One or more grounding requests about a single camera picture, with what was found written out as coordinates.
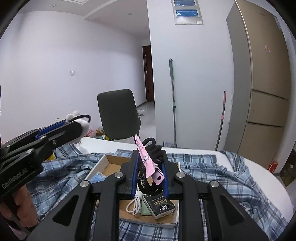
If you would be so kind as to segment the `person's left hand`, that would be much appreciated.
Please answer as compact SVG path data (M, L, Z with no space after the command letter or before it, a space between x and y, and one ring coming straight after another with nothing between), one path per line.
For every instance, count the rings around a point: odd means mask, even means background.
M39 222L38 215L33 204L32 198L27 185L21 187L18 191L12 194L13 202L18 206L17 216L19 217L22 227L31 228Z

